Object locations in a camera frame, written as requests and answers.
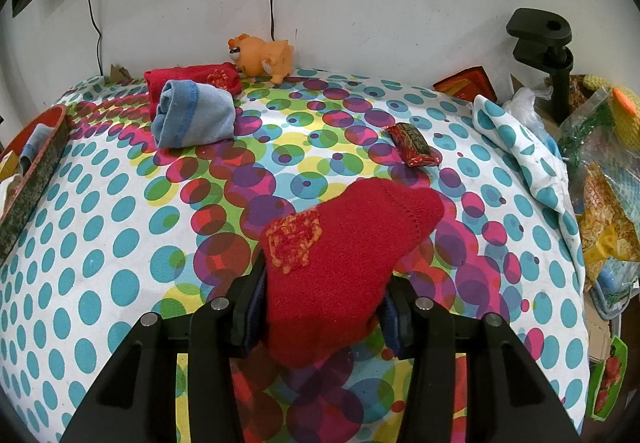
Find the red sock with embroidery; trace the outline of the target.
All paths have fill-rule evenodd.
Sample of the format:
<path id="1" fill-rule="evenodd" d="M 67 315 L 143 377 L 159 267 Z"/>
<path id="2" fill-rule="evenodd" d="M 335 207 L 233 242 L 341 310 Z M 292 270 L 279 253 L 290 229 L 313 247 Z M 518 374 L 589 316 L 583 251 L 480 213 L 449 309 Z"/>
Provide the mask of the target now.
<path id="1" fill-rule="evenodd" d="M 302 368 L 367 337 L 396 264 L 443 215 L 436 190 L 371 177 L 271 221 L 259 244 L 272 358 Z"/>

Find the yellow medicine box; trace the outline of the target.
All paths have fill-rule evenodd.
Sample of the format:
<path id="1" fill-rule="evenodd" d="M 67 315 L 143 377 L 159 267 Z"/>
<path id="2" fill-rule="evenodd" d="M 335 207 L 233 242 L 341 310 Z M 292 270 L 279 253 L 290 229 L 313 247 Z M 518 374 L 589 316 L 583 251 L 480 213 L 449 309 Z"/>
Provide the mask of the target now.
<path id="1" fill-rule="evenodd" d="M 0 181 L 3 182 L 20 172 L 20 157 L 13 150 L 8 151 L 0 161 Z"/>

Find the polka dot tablecloth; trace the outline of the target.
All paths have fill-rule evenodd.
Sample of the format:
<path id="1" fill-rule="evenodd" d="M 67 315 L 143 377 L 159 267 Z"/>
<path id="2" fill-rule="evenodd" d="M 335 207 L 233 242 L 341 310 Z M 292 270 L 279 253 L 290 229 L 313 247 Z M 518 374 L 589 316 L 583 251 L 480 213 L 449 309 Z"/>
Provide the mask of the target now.
<path id="1" fill-rule="evenodd" d="M 81 82 L 72 131 L 1 267 L 1 386 L 30 435 L 58 441 L 101 367 L 145 312 L 174 317 L 250 267 L 262 228 L 360 177 L 431 186 L 442 223 L 398 265 L 451 312 L 505 317 L 574 423 L 585 417 L 588 336 L 578 244 L 518 159 L 460 100 L 392 80 L 302 70 L 245 83 L 235 138 L 159 150 L 142 83 Z M 409 168 L 384 131 L 413 124 L 442 154 Z"/>

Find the red snack packet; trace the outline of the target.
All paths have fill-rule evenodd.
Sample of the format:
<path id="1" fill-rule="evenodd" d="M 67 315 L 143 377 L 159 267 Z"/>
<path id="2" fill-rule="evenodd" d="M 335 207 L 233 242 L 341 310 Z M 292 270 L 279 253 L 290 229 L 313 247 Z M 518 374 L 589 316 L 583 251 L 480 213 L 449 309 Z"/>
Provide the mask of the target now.
<path id="1" fill-rule="evenodd" d="M 409 168 L 423 168 L 424 166 L 439 166 L 442 154 L 428 145 L 424 136 L 411 123 L 398 122 L 384 128 L 390 137 L 399 156 Z"/>

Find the blue rolled sock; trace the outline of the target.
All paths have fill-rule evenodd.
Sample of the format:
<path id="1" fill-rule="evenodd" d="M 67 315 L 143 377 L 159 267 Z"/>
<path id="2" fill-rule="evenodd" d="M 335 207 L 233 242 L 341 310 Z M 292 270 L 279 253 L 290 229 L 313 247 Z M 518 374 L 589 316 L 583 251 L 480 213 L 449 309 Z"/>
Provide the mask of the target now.
<path id="1" fill-rule="evenodd" d="M 169 80 L 151 124 L 157 149 L 186 148 L 232 140 L 235 107 L 232 95 L 213 85 Z"/>

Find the strawberry print packet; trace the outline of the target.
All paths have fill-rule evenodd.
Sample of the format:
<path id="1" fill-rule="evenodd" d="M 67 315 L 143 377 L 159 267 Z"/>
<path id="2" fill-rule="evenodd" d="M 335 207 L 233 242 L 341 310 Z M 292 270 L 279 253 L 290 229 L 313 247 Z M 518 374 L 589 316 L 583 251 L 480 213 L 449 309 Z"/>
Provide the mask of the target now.
<path id="1" fill-rule="evenodd" d="M 627 362 L 628 347 L 620 337 L 614 336 L 608 358 L 591 369 L 587 401 L 587 415 L 591 419 L 608 419 L 620 395 Z"/>

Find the orange toy animal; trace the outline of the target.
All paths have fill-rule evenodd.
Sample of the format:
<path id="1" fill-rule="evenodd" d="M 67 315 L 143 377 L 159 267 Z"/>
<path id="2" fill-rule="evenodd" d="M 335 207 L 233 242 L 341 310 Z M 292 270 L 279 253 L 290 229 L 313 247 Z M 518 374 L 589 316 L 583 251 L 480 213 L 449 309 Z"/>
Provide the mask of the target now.
<path id="1" fill-rule="evenodd" d="M 266 42 L 246 33 L 228 39 L 233 64 L 246 77 L 268 76 L 270 83 L 280 85 L 293 70 L 294 46 L 284 41 Z"/>

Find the red gold box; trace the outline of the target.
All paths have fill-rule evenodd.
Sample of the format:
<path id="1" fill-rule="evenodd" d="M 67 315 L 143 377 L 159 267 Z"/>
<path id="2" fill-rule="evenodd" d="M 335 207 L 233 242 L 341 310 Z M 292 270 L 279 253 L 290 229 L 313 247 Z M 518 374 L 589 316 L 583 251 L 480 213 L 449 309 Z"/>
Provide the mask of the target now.
<path id="1" fill-rule="evenodd" d="M 442 79 L 434 84 L 434 89 L 465 102 L 473 102 L 477 95 L 484 96 L 491 102 L 498 102 L 497 94 L 482 66 L 466 68 Z"/>

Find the clear plastic bag clutter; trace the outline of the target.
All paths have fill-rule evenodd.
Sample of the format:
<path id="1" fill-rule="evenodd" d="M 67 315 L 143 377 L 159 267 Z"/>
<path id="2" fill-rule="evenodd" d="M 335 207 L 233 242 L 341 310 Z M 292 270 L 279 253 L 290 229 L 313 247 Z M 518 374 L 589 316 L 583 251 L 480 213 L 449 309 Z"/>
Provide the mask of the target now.
<path id="1" fill-rule="evenodd" d="M 602 319 L 639 292 L 639 96 L 594 74 L 570 77 L 570 111 L 550 134 L 536 105 L 552 88 L 518 84 L 504 108 L 565 162 L 586 266 Z"/>

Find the brown cardboard scrap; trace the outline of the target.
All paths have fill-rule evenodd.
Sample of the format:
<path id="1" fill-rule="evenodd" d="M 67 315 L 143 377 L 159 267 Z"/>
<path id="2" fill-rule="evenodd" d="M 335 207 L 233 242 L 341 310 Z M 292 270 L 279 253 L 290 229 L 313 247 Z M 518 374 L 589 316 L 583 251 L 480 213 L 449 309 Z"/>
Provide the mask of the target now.
<path id="1" fill-rule="evenodd" d="M 111 65 L 108 81 L 115 84 L 129 84 L 132 81 L 132 77 L 125 67 Z"/>

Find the round red tray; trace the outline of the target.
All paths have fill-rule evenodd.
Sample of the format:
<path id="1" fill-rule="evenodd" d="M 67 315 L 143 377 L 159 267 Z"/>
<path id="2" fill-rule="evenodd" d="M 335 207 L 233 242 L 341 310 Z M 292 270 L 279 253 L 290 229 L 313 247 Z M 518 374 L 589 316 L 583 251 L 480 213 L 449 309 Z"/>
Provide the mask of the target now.
<path id="1" fill-rule="evenodd" d="M 62 157 L 70 134 L 70 125 L 66 118 L 66 107 L 55 105 L 43 112 L 21 131 L 2 152 L 10 150 L 20 157 L 23 147 L 38 123 L 49 125 L 53 132 L 39 151 L 26 174 L 17 173 L 15 183 L 6 184 L 7 192 L 2 189 L 1 196 L 1 263 L 6 261 L 18 236 L 22 233 L 32 211 L 34 211 L 43 191 L 46 189 L 58 162 Z"/>

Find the light blue sock in tray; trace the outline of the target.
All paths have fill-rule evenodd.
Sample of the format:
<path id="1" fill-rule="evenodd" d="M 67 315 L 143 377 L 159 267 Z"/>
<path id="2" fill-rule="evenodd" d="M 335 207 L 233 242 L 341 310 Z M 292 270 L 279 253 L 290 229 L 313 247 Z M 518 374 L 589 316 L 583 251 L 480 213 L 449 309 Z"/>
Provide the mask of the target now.
<path id="1" fill-rule="evenodd" d="M 53 129 L 44 123 L 38 123 L 35 126 L 34 131 L 30 134 L 20 156 L 20 166 L 23 174 L 26 174 L 35 158 L 39 154 L 43 145 L 47 142 L 47 139 L 52 134 Z"/>

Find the black clamp stand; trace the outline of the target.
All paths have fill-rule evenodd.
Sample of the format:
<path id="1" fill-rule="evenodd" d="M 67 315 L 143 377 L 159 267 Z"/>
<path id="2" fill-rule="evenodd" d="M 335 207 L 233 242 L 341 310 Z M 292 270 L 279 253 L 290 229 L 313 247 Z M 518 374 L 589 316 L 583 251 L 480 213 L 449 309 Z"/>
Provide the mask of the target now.
<path id="1" fill-rule="evenodd" d="M 561 124 L 570 115 L 568 93 L 574 67 L 574 56 L 568 48 L 573 39 L 570 23 L 548 10 L 521 7 L 512 14 L 506 32 L 516 39 L 514 58 L 551 79 L 550 114 L 556 124 Z"/>

